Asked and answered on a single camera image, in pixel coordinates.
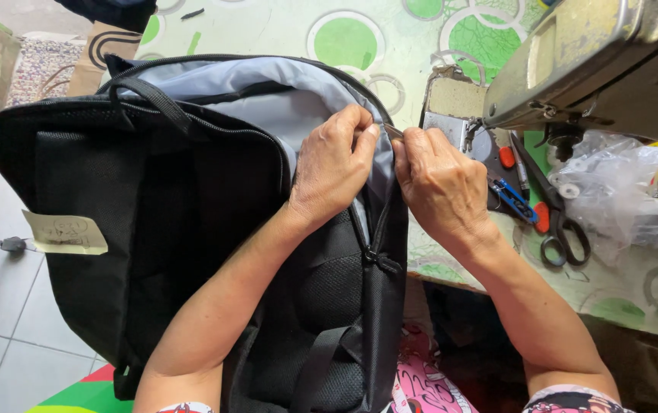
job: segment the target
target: white tile floor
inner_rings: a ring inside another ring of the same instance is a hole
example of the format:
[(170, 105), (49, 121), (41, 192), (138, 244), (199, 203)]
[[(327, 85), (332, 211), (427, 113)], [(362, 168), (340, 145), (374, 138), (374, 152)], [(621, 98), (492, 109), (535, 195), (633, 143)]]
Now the white tile floor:
[[(31, 236), (21, 208), (0, 175), (0, 239)], [(0, 413), (22, 413), (104, 364), (59, 313), (43, 254), (0, 250)]]

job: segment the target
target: clear plastic bag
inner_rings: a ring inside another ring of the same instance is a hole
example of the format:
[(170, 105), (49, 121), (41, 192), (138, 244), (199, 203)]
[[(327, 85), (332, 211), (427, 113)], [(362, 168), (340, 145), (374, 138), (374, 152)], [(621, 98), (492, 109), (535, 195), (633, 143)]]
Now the clear plastic bag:
[(648, 195), (658, 173), (658, 147), (588, 131), (573, 157), (549, 174), (581, 223), (595, 254), (616, 266), (631, 244), (658, 248), (658, 199)]

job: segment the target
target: backpack handle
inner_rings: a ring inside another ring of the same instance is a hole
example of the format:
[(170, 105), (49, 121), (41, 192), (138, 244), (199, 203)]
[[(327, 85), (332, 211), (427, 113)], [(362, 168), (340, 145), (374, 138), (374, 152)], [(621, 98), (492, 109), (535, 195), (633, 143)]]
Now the backpack handle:
[(131, 90), (136, 95), (147, 100), (181, 133), (186, 136), (189, 135), (189, 127), (192, 124), (192, 120), (182, 108), (178, 107), (173, 99), (169, 98), (163, 90), (156, 88), (145, 80), (136, 77), (125, 77), (112, 82), (109, 87), (109, 99), (114, 109), (119, 111), (122, 117), (125, 118), (125, 124), (132, 131), (135, 130), (135, 126), (133, 126), (132, 121), (130, 121), (130, 118), (125, 113), (125, 108), (122, 106), (120, 97), (117, 94), (117, 90), (121, 88)]

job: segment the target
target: pen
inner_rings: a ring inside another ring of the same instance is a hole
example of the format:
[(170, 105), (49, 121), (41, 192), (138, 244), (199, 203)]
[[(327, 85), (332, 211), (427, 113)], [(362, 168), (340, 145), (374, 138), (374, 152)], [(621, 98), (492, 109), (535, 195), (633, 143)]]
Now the pen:
[(510, 145), (513, 149), (513, 155), (515, 156), (515, 162), (518, 164), (518, 179), (520, 179), (520, 192), (524, 200), (530, 201), (530, 184), (528, 183), (528, 174), (525, 172), (525, 165), (523, 164), (523, 159), (521, 159), (518, 150), (515, 148), (515, 145)]

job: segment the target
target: table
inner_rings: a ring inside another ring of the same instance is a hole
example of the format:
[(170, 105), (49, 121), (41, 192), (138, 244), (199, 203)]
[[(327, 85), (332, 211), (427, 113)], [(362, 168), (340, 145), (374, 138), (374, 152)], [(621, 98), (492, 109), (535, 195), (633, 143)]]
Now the table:
[[(418, 124), (434, 65), (456, 63), (485, 86), (544, 12), (538, 0), (159, 0), (158, 6), (136, 59), (208, 53), (309, 57), (363, 81), (400, 128)], [(181, 20), (202, 8), (204, 13)], [(583, 268), (553, 270), (539, 257), (542, 236), (507, 215), (491, 214), (508, 242), (576, 311), (658, 333), (658, 250), (634, 247), (617, 270), (596, 258)], [(484, 292), (412, 217), (408, 270), (427, 281)], [(652, 286), (650, 296), (646, 285)]]

